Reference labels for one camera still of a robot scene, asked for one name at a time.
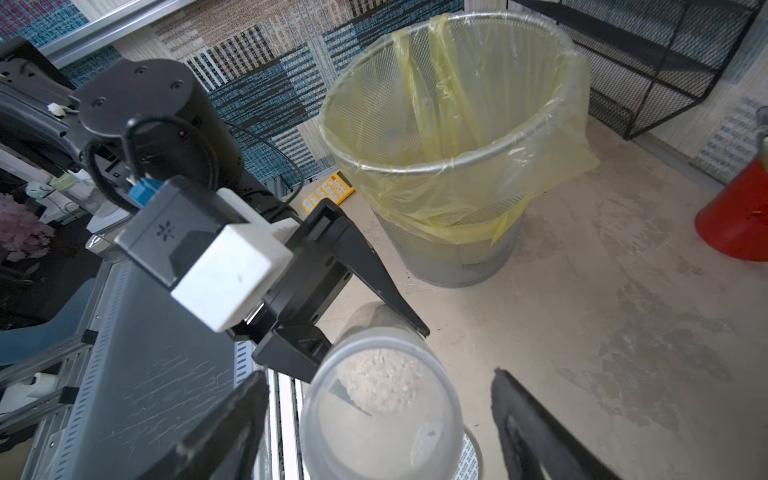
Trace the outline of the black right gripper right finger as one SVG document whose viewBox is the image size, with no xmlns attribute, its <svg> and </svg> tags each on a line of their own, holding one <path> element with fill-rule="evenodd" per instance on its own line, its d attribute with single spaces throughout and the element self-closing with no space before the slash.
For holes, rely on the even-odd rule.
<svg viewBox="0 0 768 480">
<path fill-rule="evenodd" d="M 491 411 L 510 479 L 618 479 L 501 368 L 494 370 Z"/>
</svg>

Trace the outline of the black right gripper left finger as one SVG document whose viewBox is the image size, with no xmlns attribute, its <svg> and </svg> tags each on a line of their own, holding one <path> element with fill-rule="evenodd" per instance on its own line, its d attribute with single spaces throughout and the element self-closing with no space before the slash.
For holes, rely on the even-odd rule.
<svg viewBox="0 0 768 480">
<path fill-rule="evenodd" d="M 262 371 L 249 375 L 183 440 L 146 471 L 142 479 L 214 479 L 229 463 L 233 479 L 254 476 L 269 407 Z"/>
</svg>

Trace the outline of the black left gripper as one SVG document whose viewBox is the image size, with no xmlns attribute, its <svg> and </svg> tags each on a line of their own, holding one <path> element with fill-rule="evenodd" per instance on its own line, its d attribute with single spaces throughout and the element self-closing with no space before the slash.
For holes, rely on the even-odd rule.
<svg viewBox="0 0 768 480">
<path fill-rule="evenodd" d="M 375 249 L 331 200 L 314 208 L 289 237 L 293 257 L 232 340 L 252 341 L 257 365 L 311 383 L 332 347 L 317 322 L 350 277 L 361 280 L 420 335 L 429 327 L 403 298 Z"/>
</svg>

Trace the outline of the patterned white jar lid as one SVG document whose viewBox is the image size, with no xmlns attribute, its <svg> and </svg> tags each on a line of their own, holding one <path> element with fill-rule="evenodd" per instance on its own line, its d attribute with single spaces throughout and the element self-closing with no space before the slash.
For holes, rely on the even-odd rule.
<svg viewBox="0 0 768 480">
<path fill-rule="evenodd" d="M 479 444 L 470 429 L 465 427 L 459 463 L 452 479 L 480 480 L 482 468 L 482 455 Z"/>
</svg>

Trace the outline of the small plastic jar with rice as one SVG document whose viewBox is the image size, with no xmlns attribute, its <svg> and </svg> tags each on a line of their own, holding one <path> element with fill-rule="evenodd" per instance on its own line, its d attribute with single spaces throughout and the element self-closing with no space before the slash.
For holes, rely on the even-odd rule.
<svg viewBox="0 0 768 480">
<path fill-rule="evenodd" d="M 425 340 L 392 308 L 350 317 L 304 396 L 300 447 L 313 479 L 450 479 L 464 422 Z"/>
</svg>

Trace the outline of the grey bin with yellow bag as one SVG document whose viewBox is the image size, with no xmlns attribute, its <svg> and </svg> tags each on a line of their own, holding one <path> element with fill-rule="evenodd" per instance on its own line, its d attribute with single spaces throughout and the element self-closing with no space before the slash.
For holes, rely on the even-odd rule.
<svg viewBox="0 0 768 480">
<path fill-rule="evenodd" d="M 405 266 L 467 287 L 505 265 L 536 197 L 597 167 L 590 83 L 587 59 L 545 18 L 444 14 L 356 56 L 319 130 Z"/>
</svg>

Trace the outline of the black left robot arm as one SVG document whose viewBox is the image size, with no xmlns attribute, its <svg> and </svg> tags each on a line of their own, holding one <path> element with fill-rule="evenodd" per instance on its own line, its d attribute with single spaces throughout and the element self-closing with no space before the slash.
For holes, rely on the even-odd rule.
<svg viewBox="0 0 768 480">
<path fill-rule="evenodd" d="M 1 139 L 44 168 L 86 171 L 129 216 L 120 249 L 209 329 L 252 341 L 260 365 L 310 382 L 331 347 L 318 320 L 351 277 L 429 334 L 335 202 L 300 219 L 247 172 L 179 62 L 121 60 L 75 87 L 29 41 L 7 41 Z"/>
</svg>

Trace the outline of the yellow calculator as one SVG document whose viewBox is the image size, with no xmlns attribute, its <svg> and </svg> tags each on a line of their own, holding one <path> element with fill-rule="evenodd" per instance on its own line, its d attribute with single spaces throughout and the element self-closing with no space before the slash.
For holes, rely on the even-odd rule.
<svg viewBox="0 0 768 480">
<path fill-rule="evenodd" d="M 336 205 L 341 205 L 355 192 L 351 182 L 341 171 L 332 173 L 318 186 L 311 188 L 309 194 L 303 199 L 301 205 L 307 214 L 310 214 L 324 199 L 329 199 Z"/>
</svg>

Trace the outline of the red cup with utensils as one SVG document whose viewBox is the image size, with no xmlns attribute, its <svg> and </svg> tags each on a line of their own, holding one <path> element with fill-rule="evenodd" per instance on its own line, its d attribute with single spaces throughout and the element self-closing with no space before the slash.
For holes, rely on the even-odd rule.
<svg viewBox="0 0 768 480">
<path fill-rule="evenodd" d="M 695 217 L 699 237 L 728 257 L 767 260 L 767 108 L 756 112 L 757 153 Z"/>
</svg>

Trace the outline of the aluminium mounting rail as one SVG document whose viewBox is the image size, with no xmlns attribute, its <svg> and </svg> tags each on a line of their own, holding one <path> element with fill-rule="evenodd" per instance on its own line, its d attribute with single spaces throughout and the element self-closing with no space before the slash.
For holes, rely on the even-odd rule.
<svg viewBox="0 0 768 480">
<path fill-rule="evenodd" d="M 50 321 L 1 334 L 1 475 L 147 476 L 255 372 L 252 352 L 103 263 Z"/>
</svg>

